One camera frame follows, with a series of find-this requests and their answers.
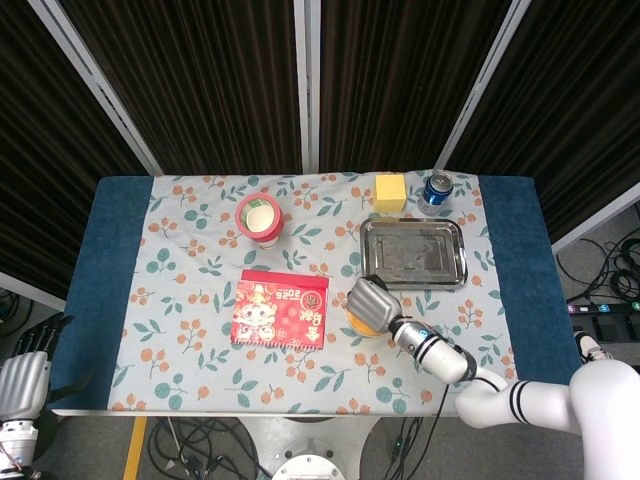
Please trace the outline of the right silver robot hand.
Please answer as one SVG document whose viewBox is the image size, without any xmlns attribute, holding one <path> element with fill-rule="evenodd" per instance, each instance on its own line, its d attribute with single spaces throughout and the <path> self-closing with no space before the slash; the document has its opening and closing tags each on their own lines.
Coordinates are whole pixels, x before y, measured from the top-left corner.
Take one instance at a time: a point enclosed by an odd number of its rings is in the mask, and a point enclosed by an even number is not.
<svg viewBox="0 0 640 480">
<path fill-rule="evenodd" d="M 346 309 L 351 328 L 364 337 L 386 334 L 391 322 L 403 316 L 399 301 L 375 275 L 356 281 L 347 295 Z"/>
</svg>

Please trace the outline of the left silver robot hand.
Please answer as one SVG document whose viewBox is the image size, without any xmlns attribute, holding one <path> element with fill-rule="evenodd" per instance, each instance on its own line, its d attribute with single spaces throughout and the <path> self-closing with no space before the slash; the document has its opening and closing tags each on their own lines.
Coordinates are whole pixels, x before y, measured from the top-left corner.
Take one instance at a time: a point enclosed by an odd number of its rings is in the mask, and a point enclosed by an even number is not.
<svg viewBox="0 0 640 480">
<path fill-rule="evenodd" d="M 52 360 L 64 328 L 72 316 L 57 313 L 23 332 L 1 367 L 1 422 L 35 421 L 49 403 L 75 394 L 90 382 L 91 374 L 76 383 L 50 387 Z"/>
</svg>

